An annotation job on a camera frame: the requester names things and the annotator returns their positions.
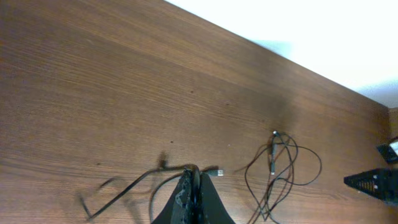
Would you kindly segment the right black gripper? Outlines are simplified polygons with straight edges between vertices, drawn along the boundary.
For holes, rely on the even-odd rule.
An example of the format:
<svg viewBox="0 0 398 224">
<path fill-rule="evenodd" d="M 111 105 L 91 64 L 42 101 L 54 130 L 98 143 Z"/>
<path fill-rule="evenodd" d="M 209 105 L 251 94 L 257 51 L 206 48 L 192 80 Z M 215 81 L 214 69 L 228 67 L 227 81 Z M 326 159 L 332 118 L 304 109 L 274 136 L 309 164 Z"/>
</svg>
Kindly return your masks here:
<svg viewBox="0 0 398 224">
<path fill-rule="evenodd" d="M 343 182 L 389 205 L 397 205 L 397 169 L 369 170 L 344 177 Z"/>
</svg>

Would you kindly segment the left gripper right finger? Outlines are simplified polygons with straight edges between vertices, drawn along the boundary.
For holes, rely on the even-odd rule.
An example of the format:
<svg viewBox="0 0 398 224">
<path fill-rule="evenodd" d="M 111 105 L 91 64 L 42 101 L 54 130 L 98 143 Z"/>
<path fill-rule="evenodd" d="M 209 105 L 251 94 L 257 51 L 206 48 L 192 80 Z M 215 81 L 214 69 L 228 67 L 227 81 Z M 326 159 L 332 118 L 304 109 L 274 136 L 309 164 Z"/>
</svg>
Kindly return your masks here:
<svg viewBox="0 0 398 224">
<path fill-rule="evenodd" d="M 199 224 L 235 224 L 226 211 L 210 176 L 202 173 L 197 203 L 197 223 Z"/>
</svg>

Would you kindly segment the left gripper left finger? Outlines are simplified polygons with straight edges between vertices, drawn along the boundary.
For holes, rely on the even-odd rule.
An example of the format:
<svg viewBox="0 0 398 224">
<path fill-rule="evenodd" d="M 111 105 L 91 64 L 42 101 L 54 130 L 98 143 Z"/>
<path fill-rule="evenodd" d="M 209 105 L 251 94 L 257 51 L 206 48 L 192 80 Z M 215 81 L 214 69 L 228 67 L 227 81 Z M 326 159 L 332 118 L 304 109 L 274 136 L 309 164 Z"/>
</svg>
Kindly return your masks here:
<svg viewBox="0 0 398 224">
<path fill-rule="evenodd" d="M 152 224 L 189 224 L 193 220 L 192 172 L 185 170 L 165 207 Z"/>
</svg>

